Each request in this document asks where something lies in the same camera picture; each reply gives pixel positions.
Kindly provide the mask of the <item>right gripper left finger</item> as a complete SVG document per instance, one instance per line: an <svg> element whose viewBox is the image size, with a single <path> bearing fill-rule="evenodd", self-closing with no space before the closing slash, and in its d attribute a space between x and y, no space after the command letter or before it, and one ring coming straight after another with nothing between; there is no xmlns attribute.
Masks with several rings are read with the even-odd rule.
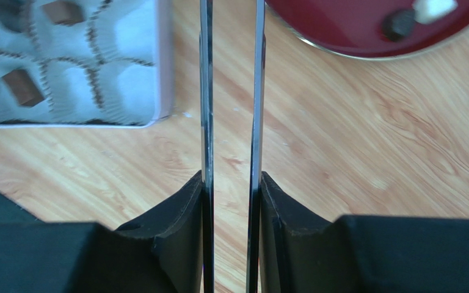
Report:
<svg viewBox="0 0 469 293"><path fill-rule="evenodd" d="M0 223L0 292L198 292L201 179L111 230L97 222Z"/></svg>

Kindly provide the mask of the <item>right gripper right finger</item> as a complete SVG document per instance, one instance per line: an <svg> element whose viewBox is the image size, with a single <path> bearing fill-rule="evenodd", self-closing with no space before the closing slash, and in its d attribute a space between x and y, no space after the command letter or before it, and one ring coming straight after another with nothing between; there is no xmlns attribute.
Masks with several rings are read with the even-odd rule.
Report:
<svg viewBox="0 0 469 293"><path fill-rule="evenodd" d="M469 292L469 219L330 222L261 177L263 292Z"/></svg>

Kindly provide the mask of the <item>metal tongs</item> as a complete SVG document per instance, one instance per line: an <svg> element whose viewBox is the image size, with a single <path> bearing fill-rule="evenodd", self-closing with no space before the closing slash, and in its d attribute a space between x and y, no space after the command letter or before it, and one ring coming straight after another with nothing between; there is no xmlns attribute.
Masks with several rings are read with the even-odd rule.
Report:
<svg viewBox="0 0 469 293"><path fill-rule="evenodd" d="M249 222L247 243L246 291L257 292L259 273L260 205L262 197L263 112L266 67L266 3L256 2L255 66L252 143L250 157ZM204 290L214 290L214 147L213 147L213 3L200 1L200 105L202 128L203 247L206 258Z"/></svg>

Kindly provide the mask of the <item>square tin box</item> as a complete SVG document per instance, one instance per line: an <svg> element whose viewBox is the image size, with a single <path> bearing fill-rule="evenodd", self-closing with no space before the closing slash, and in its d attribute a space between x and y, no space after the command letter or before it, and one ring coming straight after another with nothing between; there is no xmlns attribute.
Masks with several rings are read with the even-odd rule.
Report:
<svg viewBox="0 0 469 293"><path fill-rule="evenodd" d="M171 1L71 1L85 20L55 25L53 1L0 1L0 128L143 128L174 106ZM1 79L26 70L45 100L19 106Z"/></svg>

